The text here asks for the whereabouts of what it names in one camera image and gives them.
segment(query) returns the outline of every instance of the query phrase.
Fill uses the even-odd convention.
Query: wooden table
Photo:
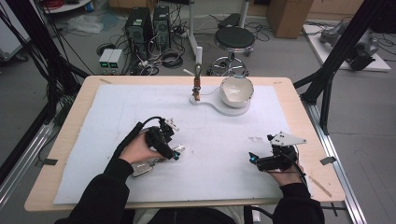
[[[202,77],[202,85],[220,85],[224,77]],[[320,202],[341,202],[345,193],[332,165],[322,165],[320,160],[326,153],[320,143],[314,127],[307,116],[299,95],[291,81],[285,77],[249,77],[253,85],[273,86],[289,124],[290,132],[307,140],[307,144],[299,145],[300,157],[304,161],[304,171],[310,178],[314,199]],[[191,85],[193,77],[87,77],[82,85],[76,101],[59,132],[49,159],[58,160],[55,166],[43,166],[32,191],[25,203],[27,211],[71,210],[73,204],[54,205],[53,199],[62,180],[64,167],[77,141],[79,129],[89,112],[96,91],[100,85]],[[182,203],[127,203],[127,207],[170,207],[170,206],[211,206],[211,205],[242,205],[276,203],[266,199],[248,199],[238,201],[182,202]]]

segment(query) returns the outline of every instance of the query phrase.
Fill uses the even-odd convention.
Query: cardboard box
[[[110,7],[115,9],[128,9],[133,7],[148,7],[152,12],[158,0],[108,0]]]
[[[267,20],[274,37],[297,38],[314,0],[272,0]]]
[[[340,21],[353,17],[363,0],[315,0],[309,11],[309,19]]]

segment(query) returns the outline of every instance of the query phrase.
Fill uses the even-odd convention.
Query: person's left hand
[[[145,133],[139,134],[121,153],[120,159],[129,163],[143,162],[155,158],[163,158],[157,151],[149,149],[145,141]]]

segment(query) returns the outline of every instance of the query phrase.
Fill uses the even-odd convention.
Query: black sleeve
[[[115,160],[104,174],[90,182],[70,216],[55,223],[120,223],[129,196],[125,181],[133,172],[127,161]]]
[[[280,187],[283,198],[273,214],[274,224],[324,224],[320,203],[312,200],[304,184]]]

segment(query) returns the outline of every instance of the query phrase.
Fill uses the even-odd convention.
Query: metal rail
[[[303,102],[305,110],[308,116],[311,118],[312,125],[317,131],[318,137],[320,139],[321,144],[323,145],[326,154],[331,157],[335,157],[337,159],[332,165],[334,167],[335,172],[337,173],[338,179],[343,186],[344,192],[346,194],[345,204],[346,209],[349,213],[349,216],[354,224],[365,224],[367,223],[366,218],[364,217],[363,212],[361,211],[361,207],[359,206],[358,199],[353,192],[352,187],[347,179],[347,175],[344,171],[343,165],[341,164],[337,152],[332,144],[332,139],[329,135],[323,132],[323,129],[320,127],[320,113],[318,108],[315,105],[309,105],[306,102]]]

